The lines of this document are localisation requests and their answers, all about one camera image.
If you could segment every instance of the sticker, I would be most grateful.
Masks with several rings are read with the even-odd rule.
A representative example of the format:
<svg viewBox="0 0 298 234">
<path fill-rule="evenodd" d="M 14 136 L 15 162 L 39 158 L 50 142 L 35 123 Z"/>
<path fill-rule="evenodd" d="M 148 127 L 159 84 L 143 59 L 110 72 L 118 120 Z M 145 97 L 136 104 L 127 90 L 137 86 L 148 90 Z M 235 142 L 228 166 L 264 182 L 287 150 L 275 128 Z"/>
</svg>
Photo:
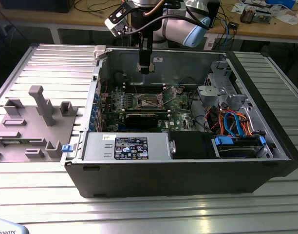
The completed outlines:
<svg viewBox="0 0 298 234">
<path fill-rule="evenodd" d="M 163 62 L 163 58 L 159 58 L 159 57 L 153 58 L 153 62 Z"/>
<path fill-rule="evenodd" d="M 116 160 L 148 159 L 148 140 L 146 137 L 117 137 L 115 138 Z"/>
<path fill-rule="evenodd" d="M 116 135 L 111 134 L 111 135 L 102 135 L 102 140 L 115 140 Z"/>
</svg>

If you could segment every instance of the blue latch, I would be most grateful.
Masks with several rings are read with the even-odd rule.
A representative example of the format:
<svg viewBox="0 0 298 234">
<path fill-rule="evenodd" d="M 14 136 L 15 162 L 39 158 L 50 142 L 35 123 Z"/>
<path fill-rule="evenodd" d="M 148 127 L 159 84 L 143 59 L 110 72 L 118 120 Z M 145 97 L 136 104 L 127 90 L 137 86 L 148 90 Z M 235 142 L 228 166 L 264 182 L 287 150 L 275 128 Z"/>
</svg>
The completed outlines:
<svg viewBox="0 0 298 234">
<path fill-rule="evenodd" d="M 98 94 L 94 94 L 94 101 L 97 101 L 99 99 Z"/>
<path fill-rule="evenodd" d="M 263 136 L 260 136 L 260 141 L 261 141 L 262 145 L 266 144 L 266 139 Z"/>
<path fill-rule="evenodd" d="M 73 146 L 74 145 L 63 145 L 61 151 L 63 153 L 71 153 L 73 152 Z"/>
<path fill-rule="evenodd" d="M 216 145 L 233 145 L 233 140 L 230 136 L 217 136 L 215 138 Z"/>
</svg>

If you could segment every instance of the desk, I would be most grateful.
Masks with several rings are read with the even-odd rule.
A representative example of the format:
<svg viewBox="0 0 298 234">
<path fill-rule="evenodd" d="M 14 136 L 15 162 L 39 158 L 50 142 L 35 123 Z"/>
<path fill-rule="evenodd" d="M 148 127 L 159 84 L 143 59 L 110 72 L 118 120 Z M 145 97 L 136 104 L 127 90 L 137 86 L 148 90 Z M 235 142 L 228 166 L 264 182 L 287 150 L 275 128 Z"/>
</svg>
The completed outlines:
<svg viewBox="0 0 298 234">
<path fill-rule="evenodd" d="M 96 3 L 95 0 L 88 0 L 89 5 Z M 96 6 L 93 9 L 102 9 L 119 4 L 120 0 L 109 0 L 108 3 Z M 86 1 L 82 0 L 77 4 L 77 8 L 87 10 Z M 100 16 L 81 12 L 74 7 L 69 13 L 56 13 L 45 11 L 26 10 L 5 10 L 0 5 L 3 14 L 16 26 L 49 28 L 55 44 L 61 44 L 58 29 L 76 29 L 92 31 L 108 31 L 104 24 L 106 18 L 115 10 L 115 7 L 104 10 Z M 0 14 L 0 25 L 9 25 L 9 22 Z"/>
<path fill-rule="evenodd" d="M 240 14 L 231 13 L 232 5 L 239 2 L 237 0 L 222 0 L 222 7 L 229 17 L 230 21 L 239 24 L 235 39 L 241 40 L 259 40 L 259 41 L 273 41 L 298 43 L 298 24 L 289 25 L 276 18 L 272 18 L 270 24 L 267 23 L 241 23 Z M 293 7 L 294 11 L 298 10 L 298 4 Z M 220 38 L 224 33 L 224 28 L 221 26 L 219 20 L 215 21 L 214 27 L 206 34 L 207 40 L 205 49 L 211 50 L 216 38 Z"/>
<path fill-rule="evenodd" d="M 96 1 L 88 0 L 88 2 L 89 4 L 93 4 Z M 103 4 L 100 8 L 112 6 L 118 4 L 119 2 L 120 0 L 110 0 L 108 3 Z M 231 4 L 236 2 L 238 1 L 222 0 L 226 15 L 231 21 L 239 24 L 235 39 L 298 43 L 298 24 L 289 25 L 275 18 L 271 19 L 270 24 L 241 23 L 239 14 L 227 11 L 227 7 L 228 10 L 231 11 Z M 86 1 L 81 1 L 77 7 L 86 10 Z M 298 4 L 296 4 L 293 9 L 297 11 Z M 104 25 L 104 21 L 106 17 L 115 10 L 115 7 L 103 11 L 103 14 L 100 17 L 91 15 L 87 12 L 80 12 L 74 8 L 67 14 L 41 11 L 5 10 L 1 5 L 0 10 L 15 25 L 49 28 L 51 30 L 54 43 L 61 44 L 58 29 L 107 31 L 108 29 Z M 0 15 L 0 24 L 9 23 Z M 207 37 L 205 49 L 211 50 L 214 40 L 221 37 L 220 34 L 222 33 L 224 33 L 224 29 L 219 20 L 217 20 L 214 28 L 210 29 L 205 35 L 205 37 Z"/>
</svg>

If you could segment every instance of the warning label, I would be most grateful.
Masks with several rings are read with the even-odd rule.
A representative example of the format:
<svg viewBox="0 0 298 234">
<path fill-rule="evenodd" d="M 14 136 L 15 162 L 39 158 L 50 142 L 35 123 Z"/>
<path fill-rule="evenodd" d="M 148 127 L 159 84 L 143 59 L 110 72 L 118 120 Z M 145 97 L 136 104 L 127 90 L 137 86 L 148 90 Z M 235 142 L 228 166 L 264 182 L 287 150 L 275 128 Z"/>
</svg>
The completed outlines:
<svg viewBox="0 0 298 234">
<path fill-rule="evenodd" d="M 147 137 L 117 137 L 114 148 L 117 160 L 149 158 Z"/>
</svg>

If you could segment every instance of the floor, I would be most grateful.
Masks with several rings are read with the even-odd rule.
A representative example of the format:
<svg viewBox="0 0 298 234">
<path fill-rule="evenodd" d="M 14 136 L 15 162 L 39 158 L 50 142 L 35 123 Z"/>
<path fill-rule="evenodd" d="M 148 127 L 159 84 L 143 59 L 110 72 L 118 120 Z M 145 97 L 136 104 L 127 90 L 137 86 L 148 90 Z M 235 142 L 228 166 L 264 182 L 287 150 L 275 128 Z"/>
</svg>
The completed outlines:
<svg viewBox="0 0 298 234">
<path fill-rule="evenodd" d="M 22 36 L 11 26 L 6 28 L 8 35 L 0 36 L 0 87 L 12 72 L 29 44 Z M 50 31 L 45 28 L 24 28 L 19 30 L 27 37 L 31 43 L 53 43 Z M 126 40 L 114 38 L 110 32 L 89 32 L 84 30 L 60 30 L 64 44 L 85 44 L 85 45 L 127 45 Z M 202 49 L 205 40 L 200 43 L 197 49 Z M 170 44 L 171 47 L 179 47 L 175 43 Z M 270 57 L 284 70 L 288 62 L 293 57 L 293 51 L 297 45 L 288 43 L 275 42 L 259 42 L 259 41 L 240 41 L 235 40 L 234 43 L 227 43 L 226 50 L 248 51 L 248 52 L 267 52 Z M 298 87 L 298 59 L 295 65 L 287 73 L 291 81 Z"/>
</svg>

